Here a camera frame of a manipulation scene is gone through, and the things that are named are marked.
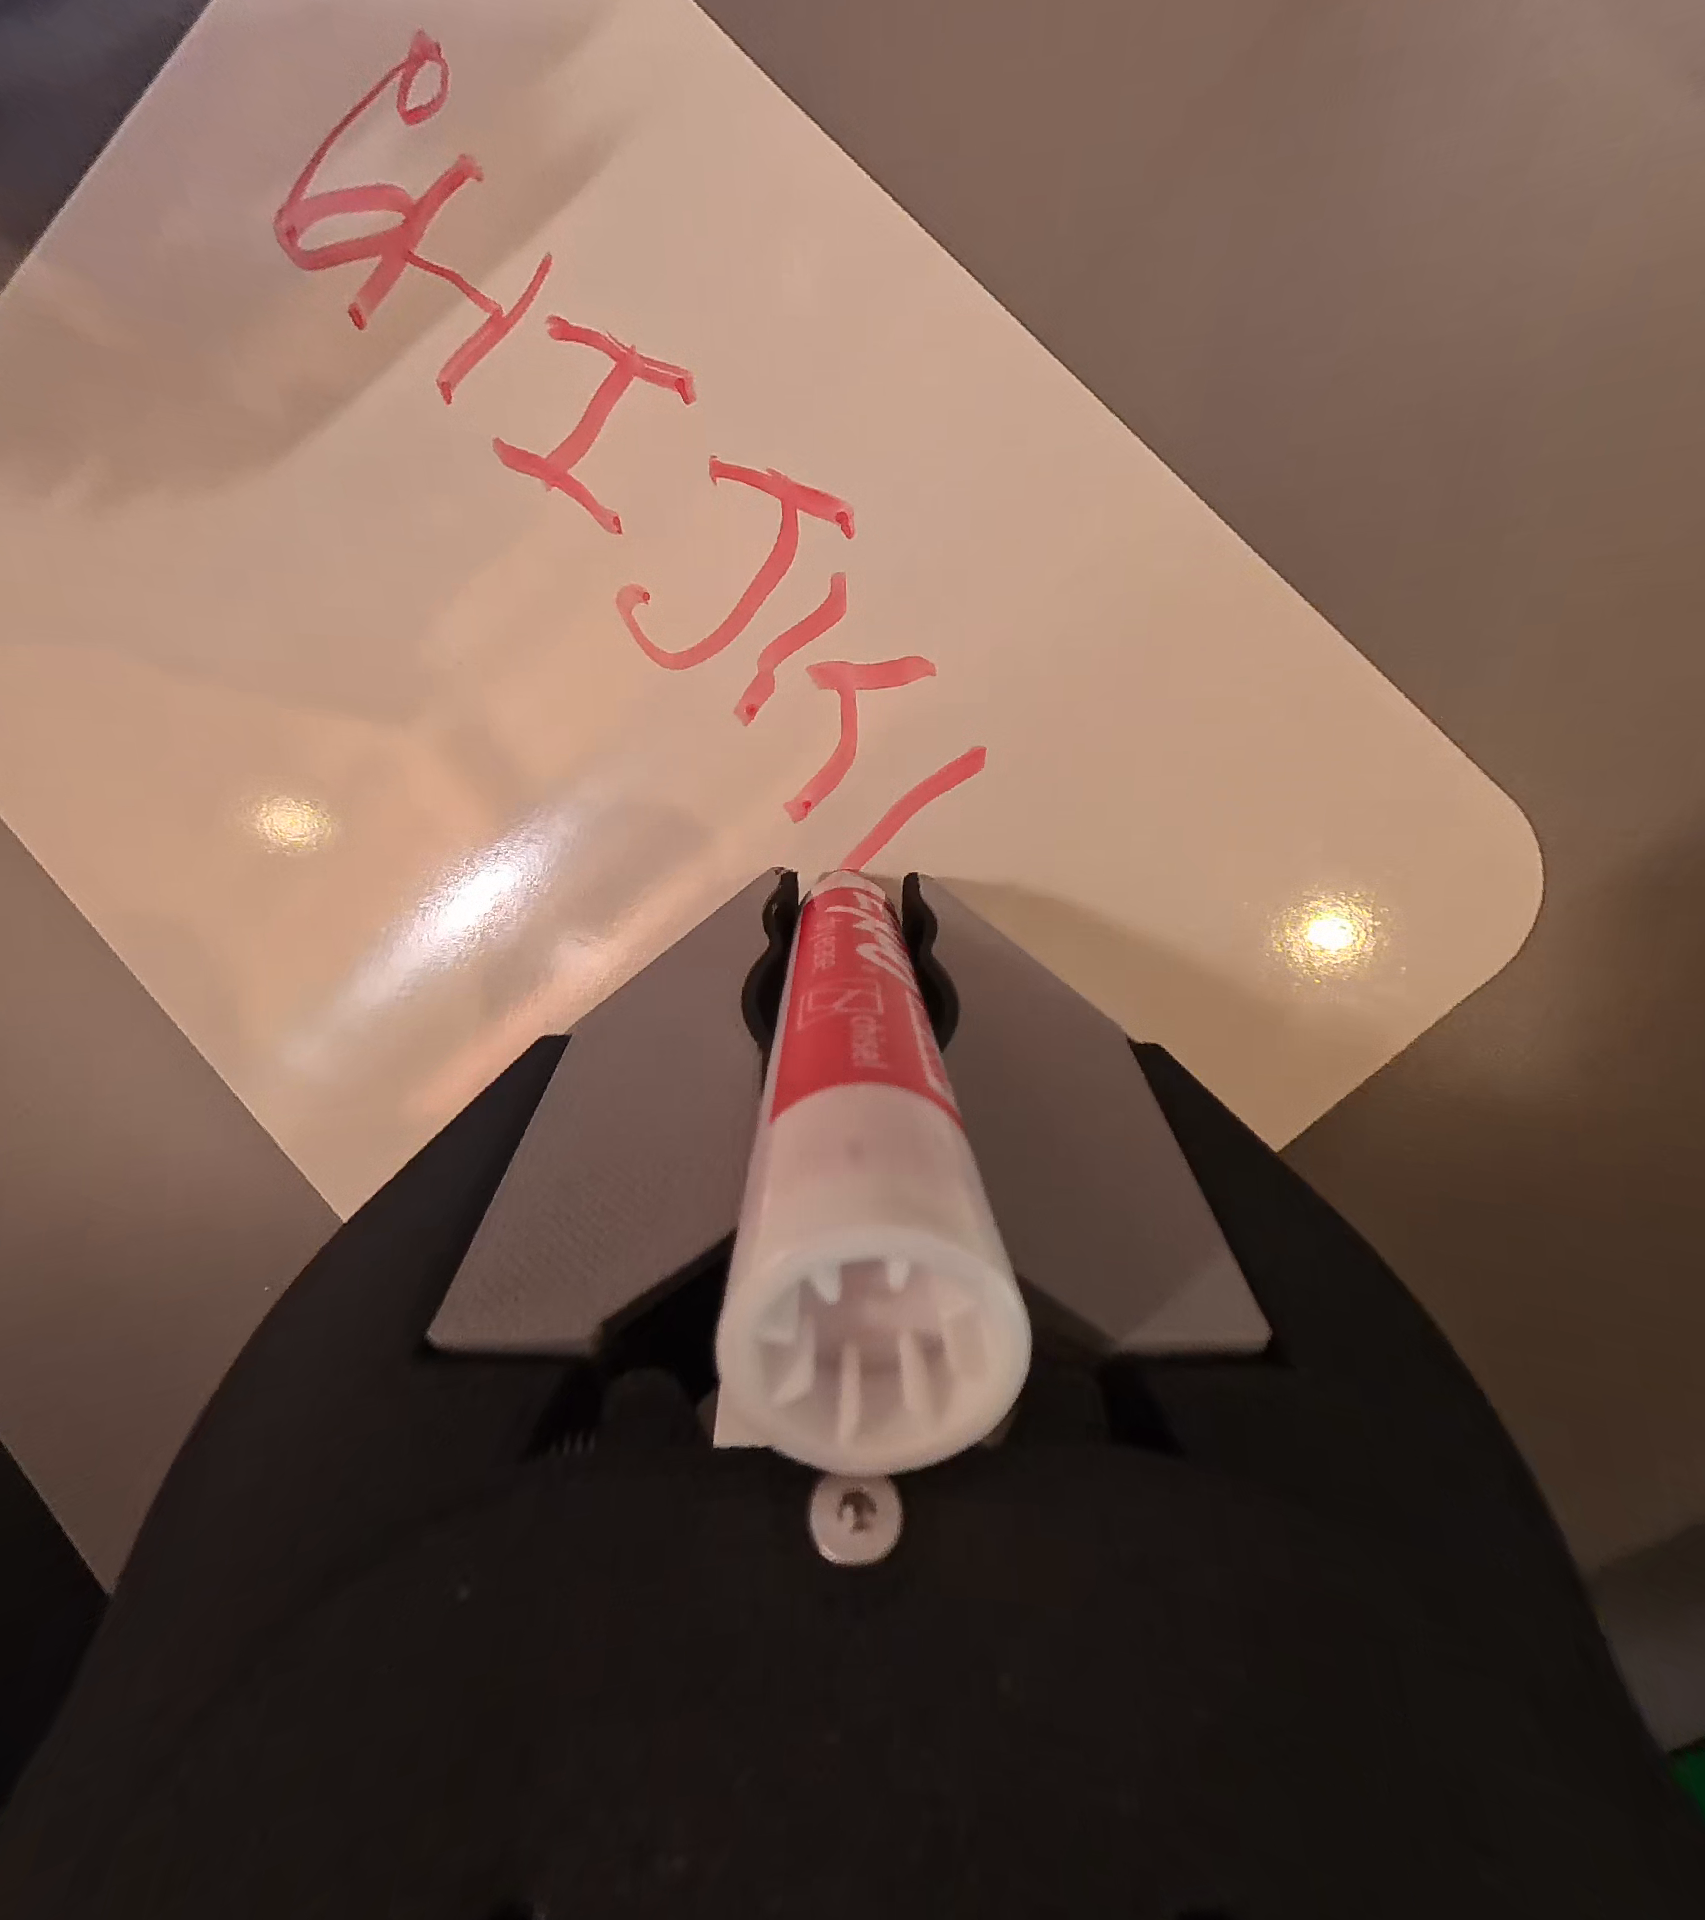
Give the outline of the red and white marker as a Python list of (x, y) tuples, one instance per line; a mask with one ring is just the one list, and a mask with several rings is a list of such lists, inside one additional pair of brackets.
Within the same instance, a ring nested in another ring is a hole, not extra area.
[(988, 1440), (1031, 1370), (903, 923), (873, 876), (806, 893), (718, 1328), (720, 1419), (829, 1476), (909, 1476)]

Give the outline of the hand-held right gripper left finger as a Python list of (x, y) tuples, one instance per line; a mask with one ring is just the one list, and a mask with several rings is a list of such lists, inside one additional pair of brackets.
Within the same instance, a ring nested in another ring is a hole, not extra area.
[(428, 1343), (598, 1343), (739, 1222), (764, 1081), (748, 985), (788, 930), (771, 871), (584, 1014)]

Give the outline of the white whiteboard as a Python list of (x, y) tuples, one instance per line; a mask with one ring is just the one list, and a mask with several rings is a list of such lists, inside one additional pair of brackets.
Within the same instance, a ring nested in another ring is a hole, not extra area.
[(1517, 805), (694, 5), (212, 5), (0, 294), (0, 817), (339, 1213), (768, 868), (1271, 1144)]

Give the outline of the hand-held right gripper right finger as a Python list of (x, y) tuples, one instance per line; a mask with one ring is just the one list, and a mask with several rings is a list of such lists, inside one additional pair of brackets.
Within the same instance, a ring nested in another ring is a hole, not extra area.
[(946, 1064), (1017, 1279), (1105, 1357), (1248, 1358), (1271, 1325), (1126, 1030), (943, 882), (911, 876), (952, 990)]

